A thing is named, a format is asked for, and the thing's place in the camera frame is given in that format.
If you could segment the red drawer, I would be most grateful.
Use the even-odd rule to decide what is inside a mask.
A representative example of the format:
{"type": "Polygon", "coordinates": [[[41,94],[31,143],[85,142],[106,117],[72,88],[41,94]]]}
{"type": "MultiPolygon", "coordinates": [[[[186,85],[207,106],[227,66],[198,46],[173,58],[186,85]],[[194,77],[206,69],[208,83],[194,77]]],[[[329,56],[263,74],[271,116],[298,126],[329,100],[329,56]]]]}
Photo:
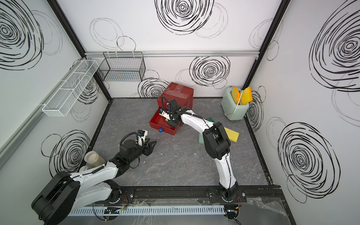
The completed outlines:
{"type": "Polygon", "coordinates": [[[181,127],[181,124],[178,124],[177,127],[170,126],[167,123],[166,118],[159,114],[159,110],[160,110],[160,107],[157,109],[157,112],[154,114],[154,116],[150,120],[150,122],[149,122],[150,126],[156,130],[163,129],[163,133],[167,133],[167,134],[175,136],[177,130],[181,127]]]}

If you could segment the red drawer cabinet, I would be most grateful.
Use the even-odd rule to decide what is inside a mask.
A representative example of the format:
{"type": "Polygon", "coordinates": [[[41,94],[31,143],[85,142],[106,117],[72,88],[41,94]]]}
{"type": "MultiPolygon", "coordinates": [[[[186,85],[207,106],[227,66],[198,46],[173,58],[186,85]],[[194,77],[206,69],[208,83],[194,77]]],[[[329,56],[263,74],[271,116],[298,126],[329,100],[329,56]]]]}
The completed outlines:
{"type": "Polygon", "coordinates": [[[194,89],[171,82],[165,91],[158,97],[157,103],[159,108],[162,107],[161,98],[165,97],[168,101],[175,99],[181,107],[193,108],[194,89]]]}

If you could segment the green scouring sponge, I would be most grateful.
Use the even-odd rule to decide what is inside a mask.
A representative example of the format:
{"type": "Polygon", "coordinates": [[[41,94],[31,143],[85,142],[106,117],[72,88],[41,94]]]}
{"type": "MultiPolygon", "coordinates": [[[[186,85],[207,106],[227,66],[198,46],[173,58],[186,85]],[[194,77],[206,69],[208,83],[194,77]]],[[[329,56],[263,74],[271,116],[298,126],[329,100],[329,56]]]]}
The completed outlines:
{"type": "Polygon", "coordinates": [[[207,118],[206,120],[207,120],[208,122],[215,123],[215,121],[213,120],[213,118],[207,118]]]}

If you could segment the yellow sponge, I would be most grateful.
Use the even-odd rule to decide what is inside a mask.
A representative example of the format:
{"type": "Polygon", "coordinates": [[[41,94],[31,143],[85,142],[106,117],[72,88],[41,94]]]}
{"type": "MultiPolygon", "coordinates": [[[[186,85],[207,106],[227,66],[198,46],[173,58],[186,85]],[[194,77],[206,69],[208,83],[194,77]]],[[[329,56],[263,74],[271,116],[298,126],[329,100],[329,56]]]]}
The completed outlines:
{"type": "Polygon", "coordinates": [[[226,127],[225,127],[225,131],[226,131],[227,136],[228,136],[230,141],[235,142],[235,143],[238,141],[238,138],[239,138],[239,135],[240,135],[238,132],[233,131],[231,129],[228,129],[226,127]]]}

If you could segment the mint green foam sponge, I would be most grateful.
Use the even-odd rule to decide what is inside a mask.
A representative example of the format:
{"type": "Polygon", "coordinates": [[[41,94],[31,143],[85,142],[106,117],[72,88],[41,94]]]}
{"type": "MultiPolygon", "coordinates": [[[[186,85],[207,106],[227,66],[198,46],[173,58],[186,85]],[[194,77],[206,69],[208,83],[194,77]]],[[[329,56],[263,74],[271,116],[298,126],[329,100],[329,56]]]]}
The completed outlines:
{"type": "Polygon", "coordinates": [[[203,139],[203,135],[202,135],[202,134],[199,134],[198,142],[199,142],[200,144],[204,145],[204,139],[203,139]]]}

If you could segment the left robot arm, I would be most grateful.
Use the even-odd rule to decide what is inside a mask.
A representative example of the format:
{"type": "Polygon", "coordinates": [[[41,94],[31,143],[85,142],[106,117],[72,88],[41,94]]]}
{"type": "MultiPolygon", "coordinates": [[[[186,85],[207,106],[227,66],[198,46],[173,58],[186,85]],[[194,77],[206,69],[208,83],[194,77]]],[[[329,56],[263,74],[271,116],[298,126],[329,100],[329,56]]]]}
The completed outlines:
{"type": "Polygon", "coordinates": [[[141,155],[153,153],[156,141],[147,137],[147,131],[129,133],[121,139],[119,152],[109,161],[83,172],[57,173],[37,195],[31,208],[46,225],[61,223],[70,213],[99,201],[117,203],[122,196],[115,178],[131,168],[141,155]]]}

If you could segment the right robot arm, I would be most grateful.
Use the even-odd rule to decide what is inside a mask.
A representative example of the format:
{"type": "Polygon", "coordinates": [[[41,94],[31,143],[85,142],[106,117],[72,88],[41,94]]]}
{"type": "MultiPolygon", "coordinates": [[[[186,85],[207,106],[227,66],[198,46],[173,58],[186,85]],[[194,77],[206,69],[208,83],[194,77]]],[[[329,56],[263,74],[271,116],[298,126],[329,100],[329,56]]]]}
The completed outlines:
{"type": "Polygon", "coordinates": [[[186,124],[202,135],[205,150],[217,167],[221,196],[226,202],[231,202],[236,198],[238,182],[230,161],[230,139],[222,123],[204,119],[188,107],[181,107],[175,99],[169,101],[166,97],[161,97],[160,102],[158,113],[167,119],[168,125],[176,128],[180,124],[186,124]]]}

